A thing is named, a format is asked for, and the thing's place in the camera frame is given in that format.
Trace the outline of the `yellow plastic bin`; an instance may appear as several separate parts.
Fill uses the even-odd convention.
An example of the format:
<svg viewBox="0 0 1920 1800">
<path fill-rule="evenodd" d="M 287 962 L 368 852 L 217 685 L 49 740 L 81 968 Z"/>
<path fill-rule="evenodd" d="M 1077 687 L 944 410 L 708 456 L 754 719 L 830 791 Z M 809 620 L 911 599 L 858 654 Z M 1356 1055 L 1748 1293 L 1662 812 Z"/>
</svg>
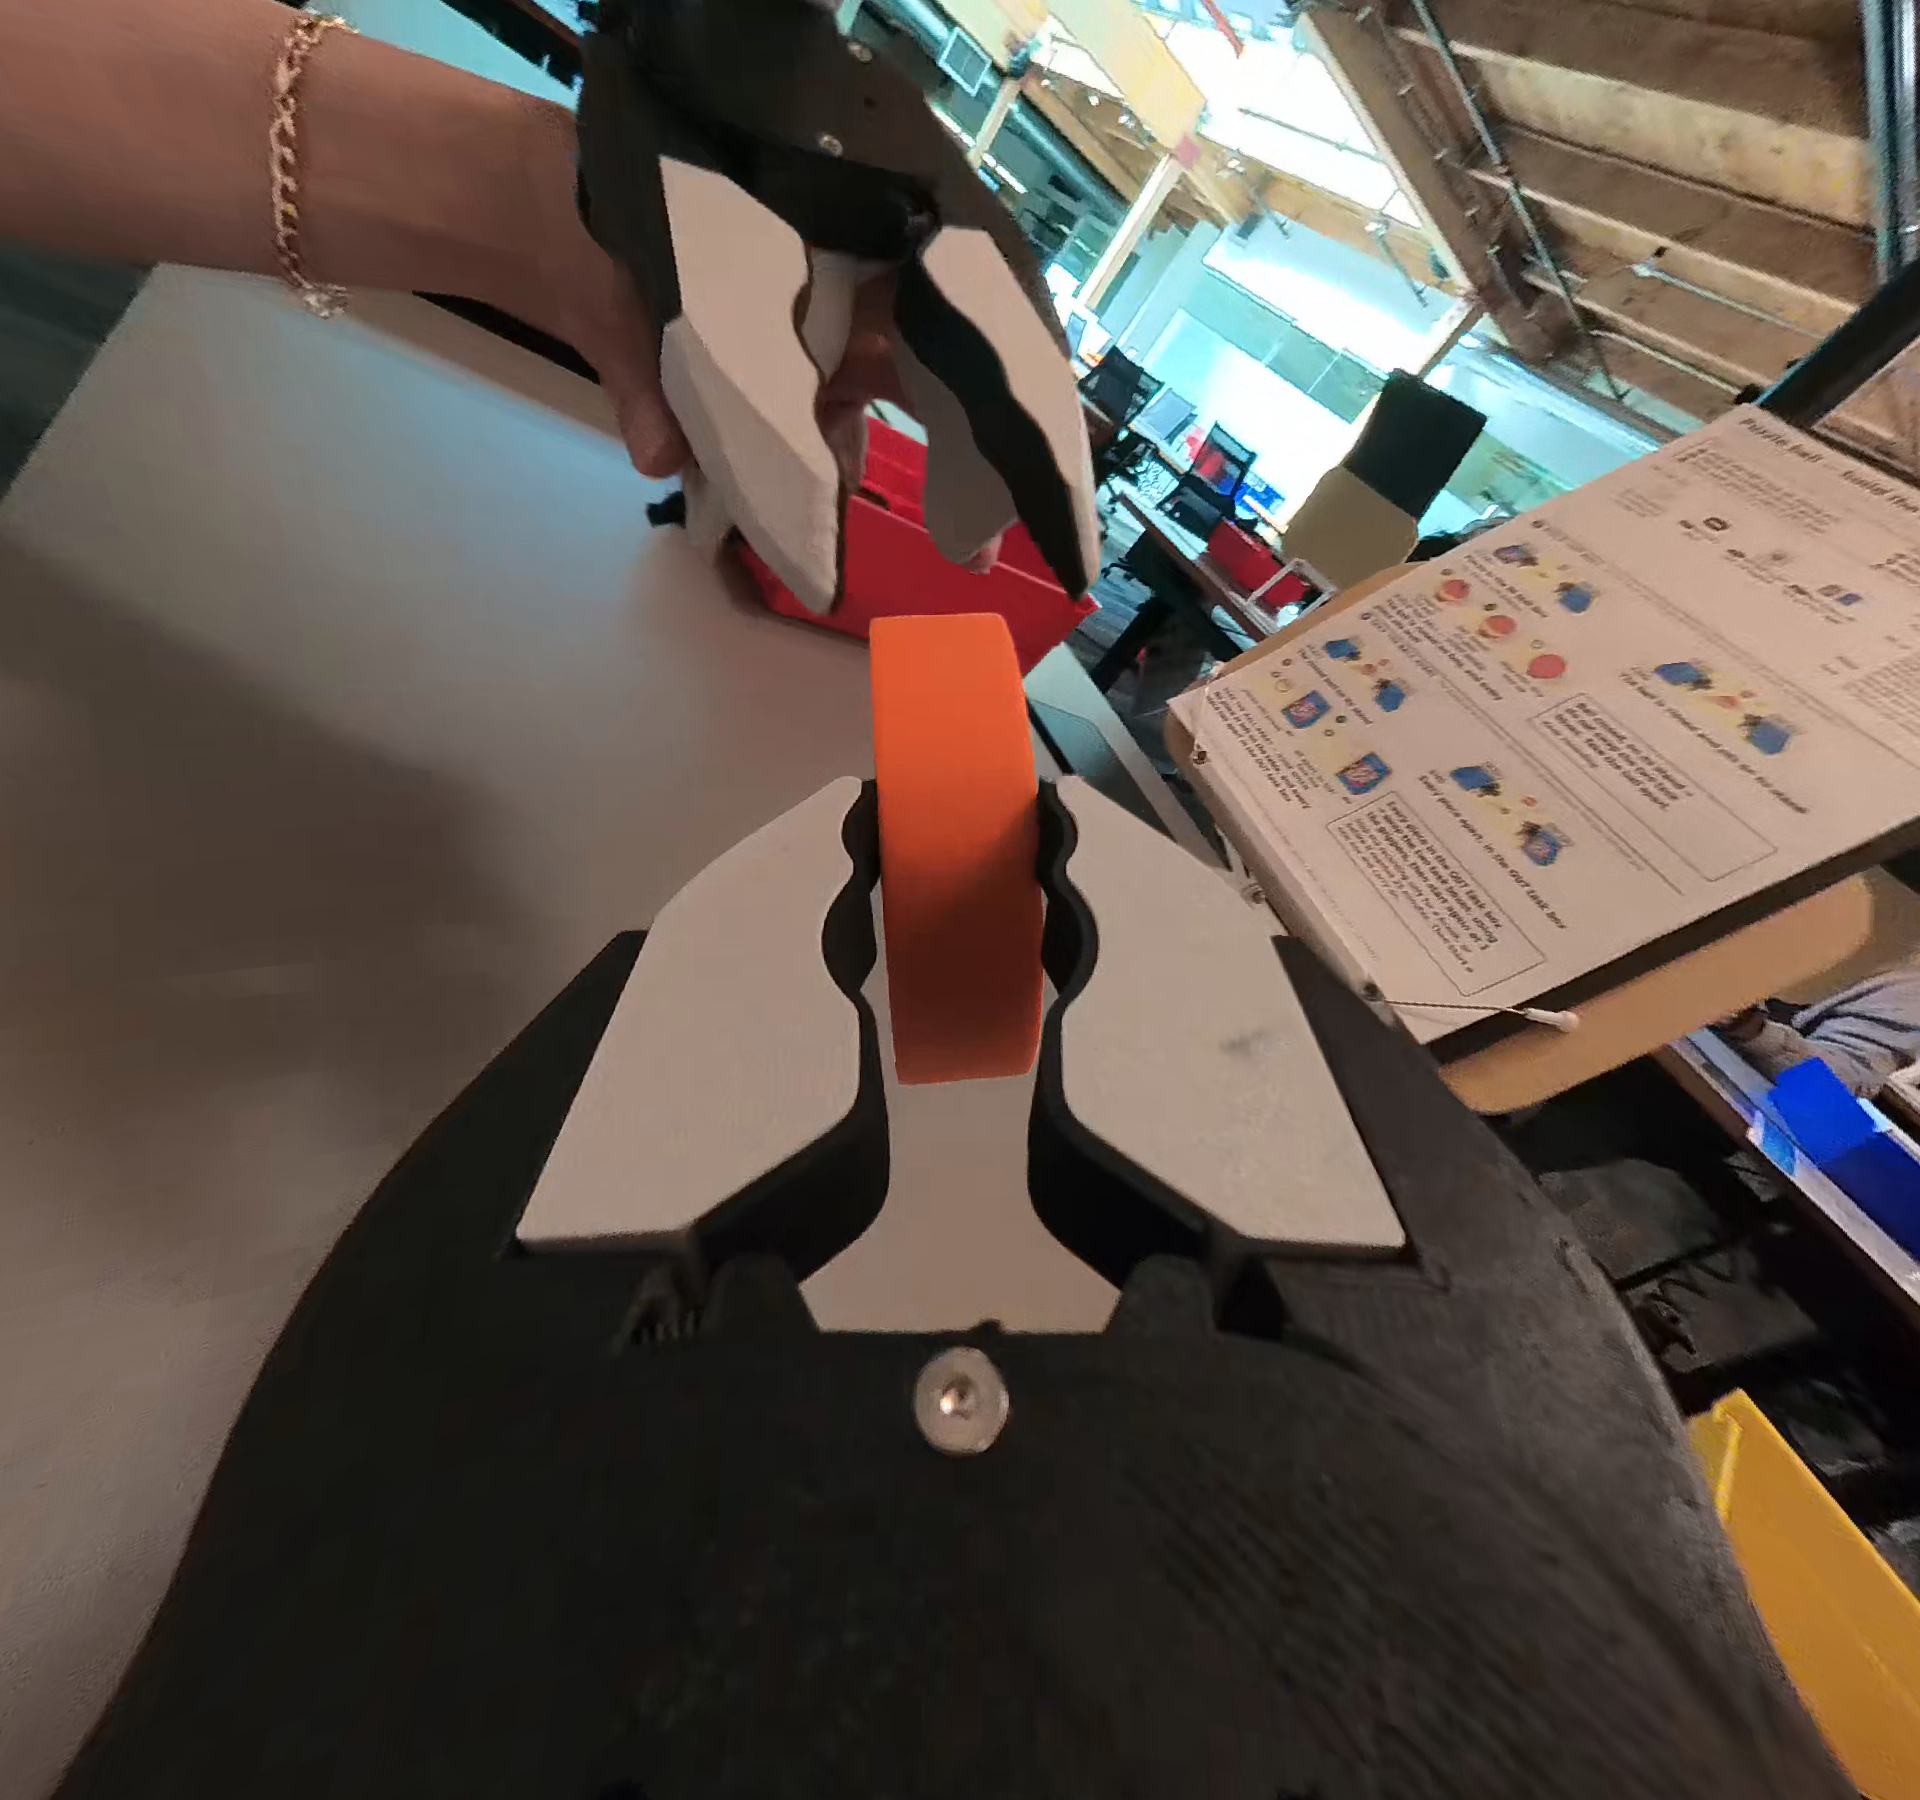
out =
<svg viewBox="0 0 1920 1800">
<path fill-rule="evenodd" d="M 1690 1422 L 1716 1514 L 1803 1706 L 1867 1798 L 1918 1794 L 1918 1601 L 1741 1390 Z"/>
</svg>

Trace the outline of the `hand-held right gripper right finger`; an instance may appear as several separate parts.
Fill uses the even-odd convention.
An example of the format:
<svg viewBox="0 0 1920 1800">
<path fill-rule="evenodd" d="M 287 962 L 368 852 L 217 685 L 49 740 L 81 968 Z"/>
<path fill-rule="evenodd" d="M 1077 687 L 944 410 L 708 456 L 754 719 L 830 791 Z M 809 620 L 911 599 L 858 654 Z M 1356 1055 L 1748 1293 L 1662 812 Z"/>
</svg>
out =
<svg viewBox="0 0 1920 1800">
<path fill-rule="evenodd" d="M 1040 826 L 1028 1194 L 1048 1230 L 1091 1267 L 1403 1252 L 1272 926 L 1085 779 L 1044 788 Z"/>
</svg>

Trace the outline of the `person's left hand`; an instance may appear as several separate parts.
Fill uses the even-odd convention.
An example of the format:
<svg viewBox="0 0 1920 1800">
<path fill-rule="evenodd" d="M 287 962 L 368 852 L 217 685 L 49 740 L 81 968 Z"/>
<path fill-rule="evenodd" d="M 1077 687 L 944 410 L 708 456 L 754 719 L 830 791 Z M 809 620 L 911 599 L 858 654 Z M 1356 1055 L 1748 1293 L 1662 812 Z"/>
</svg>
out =
<svg viewBox="0 0 1920 1800">
<path fill-rule="evenodd" d="M 444 233 L 455 291 L 571 346 L 594 372 L 634 466 L 673 475 L 690 463 L 661 383 L 661 330 L 635 280 L 590 236 L 576 194 L 576 125 L 535 95 L 470 84 L 470 114 L 447 148 Z"/>
</svg>

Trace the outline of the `person's left forearm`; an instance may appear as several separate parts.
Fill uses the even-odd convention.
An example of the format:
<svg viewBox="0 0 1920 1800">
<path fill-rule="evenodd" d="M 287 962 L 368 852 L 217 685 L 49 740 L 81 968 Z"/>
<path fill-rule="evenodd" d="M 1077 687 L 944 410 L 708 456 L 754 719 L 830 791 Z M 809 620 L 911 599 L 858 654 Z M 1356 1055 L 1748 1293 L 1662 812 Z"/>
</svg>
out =
<svg viewBox="0 0 1920 1800">
<path fill-rule="evenodd" d="M 4 234 L 275 277 L 325 318 L 464 296 L 447 148 L 475 80 L 275 0 L 2 0 Z"/>
</svg>

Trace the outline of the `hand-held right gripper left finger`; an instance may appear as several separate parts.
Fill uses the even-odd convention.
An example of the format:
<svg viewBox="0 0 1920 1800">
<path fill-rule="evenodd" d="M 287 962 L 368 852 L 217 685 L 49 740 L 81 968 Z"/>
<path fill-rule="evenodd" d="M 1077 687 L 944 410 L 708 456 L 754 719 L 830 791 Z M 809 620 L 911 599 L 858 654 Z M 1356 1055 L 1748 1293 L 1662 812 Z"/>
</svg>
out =
<svg viewBox="0 0 1920 1800">
<path fill-rule="evenodd" d="M 515 1239 L 532 1252 L 838 1258 L 889 1189 L 877 819 L 831 779 L 658 909 Z"/>
</svg>

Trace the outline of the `instruction sheet board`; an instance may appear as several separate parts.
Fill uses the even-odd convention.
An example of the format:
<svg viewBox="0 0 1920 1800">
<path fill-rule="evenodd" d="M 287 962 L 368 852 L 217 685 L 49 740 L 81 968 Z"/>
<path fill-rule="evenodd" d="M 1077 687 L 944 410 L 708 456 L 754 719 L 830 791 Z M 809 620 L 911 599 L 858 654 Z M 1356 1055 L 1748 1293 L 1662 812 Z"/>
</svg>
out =
<svg viewBox="0 0 1920 1800">
<path fill-rule="evenodd" d="M 1285 929 L 1480 1111 L 1824 972 L 1915 849 L 1915 477 L 1745 404 L 1178 696 Z"/>
</svg>

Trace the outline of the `blue plastic bin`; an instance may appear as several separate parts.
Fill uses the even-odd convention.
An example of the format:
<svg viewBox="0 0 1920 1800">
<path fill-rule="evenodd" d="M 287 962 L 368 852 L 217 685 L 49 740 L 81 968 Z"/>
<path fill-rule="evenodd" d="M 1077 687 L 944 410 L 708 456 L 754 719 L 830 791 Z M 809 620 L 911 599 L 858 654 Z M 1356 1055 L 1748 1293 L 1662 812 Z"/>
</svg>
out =
<svg viewBox="0 0 1920 1800">
<path fill-rule="evenodd" d="M 1767 1084 L 1764 1114 L 1893 1242 L 1918 1259 L 1918 1159 L 1818 1057 Z"/>
</svg>

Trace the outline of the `orange tape roll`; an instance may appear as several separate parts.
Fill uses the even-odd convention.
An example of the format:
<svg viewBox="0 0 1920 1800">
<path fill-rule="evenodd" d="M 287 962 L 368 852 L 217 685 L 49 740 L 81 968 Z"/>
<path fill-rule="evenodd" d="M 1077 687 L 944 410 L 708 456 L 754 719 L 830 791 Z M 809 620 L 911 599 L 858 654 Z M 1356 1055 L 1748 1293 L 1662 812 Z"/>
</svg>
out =
<svg viewBox="0 0 1920 1800">
<path fill-rule="evenodd" d="M 903 1084 L 1020 1076 L 1044 1023 L 1038 775 L 995 612 L 870 630 L 877 838 Z"/>
</svg>

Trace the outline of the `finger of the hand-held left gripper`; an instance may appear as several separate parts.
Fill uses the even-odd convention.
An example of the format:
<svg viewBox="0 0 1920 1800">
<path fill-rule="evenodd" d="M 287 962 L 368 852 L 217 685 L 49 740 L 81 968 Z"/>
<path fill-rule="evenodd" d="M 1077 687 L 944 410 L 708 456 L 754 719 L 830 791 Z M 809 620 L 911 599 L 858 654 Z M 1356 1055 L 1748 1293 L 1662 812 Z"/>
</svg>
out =
<svg viewBox="0 0 1920 1800">
<path fill-rule="evenodd" d="M 926 435 L 925 524 L 958 564 L 1023 527 L 1083 599 L 1098 564 L 1091 443 L 1035 251 L 1010 217 L 858 217 L 893 277 L 900 383 Z"/>
<path fill-rule="evenodd" d="M 688 527 L 712 555 L 739 534 L 804 608 L 844 584 L 848 473 L 821 421 L 872 264 L 812 250 L 725 175 L 665 156 L 679 310 L 661 381 L 692 462 Z"/>
</svg>

